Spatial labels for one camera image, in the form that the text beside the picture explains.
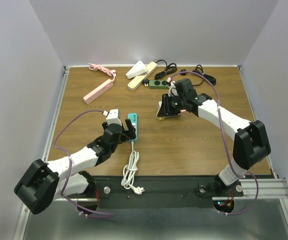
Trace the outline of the teal triangular power strip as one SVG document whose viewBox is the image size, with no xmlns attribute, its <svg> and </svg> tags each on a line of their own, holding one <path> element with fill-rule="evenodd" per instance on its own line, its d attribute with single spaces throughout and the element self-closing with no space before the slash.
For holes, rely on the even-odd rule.
<svg viewBox="0 0 288 240">
<path fill-rule="evenodd" d="M 166 119 L 173 119 L 173 118 L 177 118 L 177 117 L 179 117 L 179 116 L 181 116 L 181 114 L 178 114 L 178 115 L 171 115 L 171 116 L 156 116 L 156 118 L 157 118 L 157 117 L 164 117 L 164 118 L 165 118 L 164 120 L 166 120 Z"/>
</svg>

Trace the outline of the teal rectangular power strip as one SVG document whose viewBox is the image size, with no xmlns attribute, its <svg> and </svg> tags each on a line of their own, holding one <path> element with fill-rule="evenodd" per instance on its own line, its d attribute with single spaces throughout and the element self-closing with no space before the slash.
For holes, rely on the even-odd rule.
<svg viewBox="0 0 288 240">
<path fill-rule="evenodd" d="M 131 120 L 132 126 L 135 128 L 135 135 L 136 138 L 129 140 L 129 142 L 137 142 L 138 141 L 138 117 L 137 117 L 137 113 L 129 113 L 128 114 L 128 119 Z"/>
</svg>

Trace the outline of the white cube adapter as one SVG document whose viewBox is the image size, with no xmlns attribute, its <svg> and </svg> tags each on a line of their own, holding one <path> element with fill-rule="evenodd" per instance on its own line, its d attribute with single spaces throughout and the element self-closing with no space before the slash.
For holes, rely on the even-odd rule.
<svg viewBox="0 0 288 240">
<path fill-rule="evenodd" d="M 157 104 L 157 112 L 159 112 L 159 111 L 160 111 L 160 109 L 161 109 L 161 105 L 162 105 L 162 102 L 161 102 L 161 101 L 159 101 L 159 102 L 158 102 L 158 104 Z"/>
</svg>

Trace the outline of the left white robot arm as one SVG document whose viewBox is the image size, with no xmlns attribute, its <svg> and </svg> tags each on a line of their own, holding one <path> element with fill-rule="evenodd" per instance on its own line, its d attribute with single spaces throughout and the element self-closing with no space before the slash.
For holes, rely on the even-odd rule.
<svg viewBox="0 0 288 240">
<path fill-rule="evenodd" d="M 136 139 L 136 124 L 130 119 L 125 122 L 126 127 L 104 122 L 103 135 L 70 156 L 50 162 L 33 161 L 15 186 L 14 193 L 33 214 L 41 213 L 63 195 L 92 196 L 95 184 L 85 169 L 104 163 L 119 144 Z"/>
</svg>

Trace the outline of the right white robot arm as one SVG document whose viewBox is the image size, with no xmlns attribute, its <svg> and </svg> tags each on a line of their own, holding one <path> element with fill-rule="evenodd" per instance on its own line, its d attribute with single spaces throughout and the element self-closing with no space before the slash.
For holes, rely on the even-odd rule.
<svg viewBox="0 0 288 240">
<path fill-rule="evenodd" d="M 225 195 L 232 185 L 243 178 L 255 164 L 271 153 L 266 127 L 263 122 L 249 121 L 221 107 L 209 95 L 197 94 L 188 78 L 167 80 L 169 92 L 162 95 L 157 117 L 165 119 L 189 112 L 217 126 L 222 137 L 234 141 L 233 154 L 228 165 L 215 177 L 214 191 Z"/>
</svg>

